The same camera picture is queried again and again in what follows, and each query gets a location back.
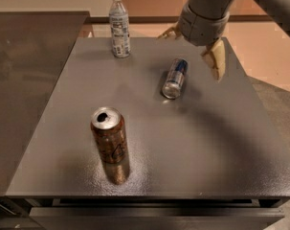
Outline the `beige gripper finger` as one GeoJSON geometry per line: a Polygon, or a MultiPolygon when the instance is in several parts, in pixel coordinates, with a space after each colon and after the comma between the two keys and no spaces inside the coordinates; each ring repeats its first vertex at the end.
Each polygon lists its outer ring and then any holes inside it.
{"type": "Polygon", "coordinates": [[[164,32],[162,32],[160,35],[157,36],[158,39],[160,38],[170,38],[174,37],[175,39],[178,39],[181,36],[180,28],[177,22],[172,24],[168,29],[166,29],[164,32]]]}
{"type": "Polygon", "coordinates": [[[226,56],[223,40],[218,39],[214,44],[207,46],[201,53],[201,57],[210,67],[212,77],[216,81],[221,81],[226,70],[226,56]]]}

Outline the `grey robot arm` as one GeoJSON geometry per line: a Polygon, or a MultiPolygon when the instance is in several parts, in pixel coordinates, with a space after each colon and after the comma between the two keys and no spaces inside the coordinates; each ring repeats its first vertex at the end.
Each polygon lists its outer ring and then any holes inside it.
{"type": "MultiPolygon", "coordinates": [[[[252,0],[290,37],[290,0],[252,0]]],[[[221,36],[230,19],[235,0],[187,0],[177,22],[160,34],[183,37],[194,46],[203,46],[202,59],[212,76],[221,80],[226,70],[225,46],[221,36]]]]}

